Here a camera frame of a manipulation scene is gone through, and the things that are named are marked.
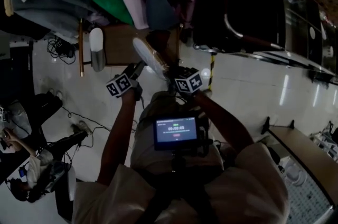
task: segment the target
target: white tiled floor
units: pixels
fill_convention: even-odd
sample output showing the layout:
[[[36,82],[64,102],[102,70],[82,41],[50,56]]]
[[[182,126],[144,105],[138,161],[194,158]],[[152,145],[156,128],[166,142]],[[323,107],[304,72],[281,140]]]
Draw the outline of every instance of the white tiled floor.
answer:
[[[203,85],[208,86],[211,56],[207,52],[196,51],[182,46],[181,63],[195,67],[206,74]],[[85,66],[85,76],[80,78],[78,59],[72,65],[66,65],[59,59],[52,59],[46,52],[46,42],[34,46],[33,74],[35,93],[46,92],[48,88],[61,90],[64,94],[64,106],[71,112],[80,113],[99,123],[111,127],[121,106],[119,99],[110,97],[105,83],[114,75],[123,71],[123,67],[105,68],[95,73],[90,65]],[[145,105],[153,93],[165,90],[166,84],[150,69],[144,69],[139,78],[143,87]],[[218,54],[215,58],[212,99],[233,113],[250,131],[255,139],[260,139],[260,130],[267,116],[276,125],[288,125],[292,119],[295,126],[304,134],[318,132],[331,120],[338,122],[337,86],[324,86],[312,83],[306,77],[306,71],[299,68],[287,68],[253,59],[228,54]],[[136,107],[135,119],[138,120],[142,106]],[[77,116],[67,117],[60,109],[42,128],[48,141],[57,141],[70,135],[70,125],[80,120]],[[96,125],[88,123],[93,129]],[[217,138],[220,135],[213,131]],[[93,148],[82,147],[76,152],[73,166],[77,177],[85,181],[94,181],[100,167],[103,147],[108,132],[98,129],[94,133]],[[134,142],[132,135],[130,146]],[[88,137],[84,144],[90,145]]]

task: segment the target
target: black cable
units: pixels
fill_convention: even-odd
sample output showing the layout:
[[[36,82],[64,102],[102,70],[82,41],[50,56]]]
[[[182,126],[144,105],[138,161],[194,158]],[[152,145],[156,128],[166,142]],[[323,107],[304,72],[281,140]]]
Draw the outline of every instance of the black cable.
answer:
[[[47,52],[54,58],[60,58],[61,61],[63,61],[65,64],[73,64],[75,61],[76,61],[76,55],[75,55],[75,47],[73,45],[71,45],[71,47],[73,48],[73,51],[74,51],[74,60],[72,62],[66,62],[63,58],[67,58],[68,56],[67,55],[59,55],[57,53],[57,45],[61,43],[61,40],[60,38],[51,38],[51,39],[48,39],[48,44],[47,44]]]
[[[142,96],[141,96],[141,102],[142,102],[142,107],[143,107],[143,110],[144,110],[144,99],[143,99]]]
[[[91,121],[92,123],[95,123],[95,124],[101,126],[101,127],[96,127],[96,128],[94,128],[94,129],[97,129],[97,128],[104,128],[104,129],[107,130],[107,131],[111,131],[111,129],[109,129],[108,127],[106,127],[106,126],[104,126],[104,125],[102,125],[102,124],[99,124],[97,121],[94,121],[94,120],[92,120],[92,119],[89,119],[89,118],[87,118],[87,117],[85,117],[85,116],[82,116],[82,115],[80,115],[80,114],[77,114],[77,113],[75,113],[75,112],[70,112],[69,110],[67,110],[67,109],[66,109],[65,107],[63,107],[63,106],[62,106],[62,108],[63,108],[65,111],[68,112],[68,115],[67,115],[68,118],[71,118],[71,117],[72,117],[72,114],[74,114],[74,115],[76,115],[76,116],[79,116],[79,117],[81,117],[81,118],[83,118],[83,119],[89,120],[89,121]],[[135,132],[136,132],[136,129],[132,129],[132,134],[135,133]]]
[[[89,121],[91,121],[92,123],[95,123],[95,124],[101,126],[101,127],[104,128],[105,130],[110,131],[110,129],[109,129],[108,127],[105,127],[104,125],[99,124],[98,122],[96,122],[96,121],[94,121],[94,120],[92,120],[92,119],[89,119],[89,118],[87,118],[87,117],[84,117],[84,116],[82,116],[82,115],[80,115],[80,114],[77,114],[77,113],[75,113],[75,112],[70,112],[69,110],[67,110],[67,109],[66,109],[65,107],[63,107],[63,106],[62,106],[62,108],[63,108],[65,111],[68,112],[68,115],[67,115],[68,118],[71,118],[71,117],[72,117],[72,114],[74,114],[74,115],[76,115],[76,116],[79,116],[79,117],[81,117],[81,118],[83,118],[83,119],[89,120]]]
[[[95,132],[96,129],[105,129],[105,128],[104,128],[104,127],[95,127],[95,128],[93,129],[93,132],[91,133],[91,146],[88,146],[88,145],[81,145],[80,147],[93,148],[93,146],[94,146],[94,132]]]

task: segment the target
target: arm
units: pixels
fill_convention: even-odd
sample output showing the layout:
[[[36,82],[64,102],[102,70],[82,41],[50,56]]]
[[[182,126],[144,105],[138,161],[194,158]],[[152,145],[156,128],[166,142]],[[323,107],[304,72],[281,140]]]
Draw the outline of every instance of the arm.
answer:
[[[12,143],[15,151],[20,151],[22,147],[24,147],[30,155],[32,156],[36,156],[35,151],[29,147],[29,145],[27,145],[24,141],[22,141],[21,139],[19,139],[12,130],[10,130],[9,128],[5,128],[4,131],[6,132],[6,134],[8,135],[7,140]]]
[[[195,101],[237,153],[254,143],[244,125],[204,93],[199,91]]]
[[[135,93],[128,90],[122,95],[122,107],[111,129],[101,159],[98,183],[110,185],[119,164],[124,164],[129,147],[135,112]]]

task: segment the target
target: wooden table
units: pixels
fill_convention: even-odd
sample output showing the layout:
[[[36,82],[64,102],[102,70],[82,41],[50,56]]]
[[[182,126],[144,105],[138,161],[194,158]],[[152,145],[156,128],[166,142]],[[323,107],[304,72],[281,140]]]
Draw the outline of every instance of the wooden table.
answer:
[[[296,128],[265,124],[263,131],[272,134],[291,153],[334,207],[338,205],[338,164],[330,156]]]

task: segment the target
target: small display screen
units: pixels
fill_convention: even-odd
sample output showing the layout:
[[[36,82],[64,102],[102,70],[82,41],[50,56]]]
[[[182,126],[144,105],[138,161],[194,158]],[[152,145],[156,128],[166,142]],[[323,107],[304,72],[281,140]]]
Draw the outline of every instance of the small display screen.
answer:
[[[157,142],[176,142],[197,139],[194,117],[156,121]]]

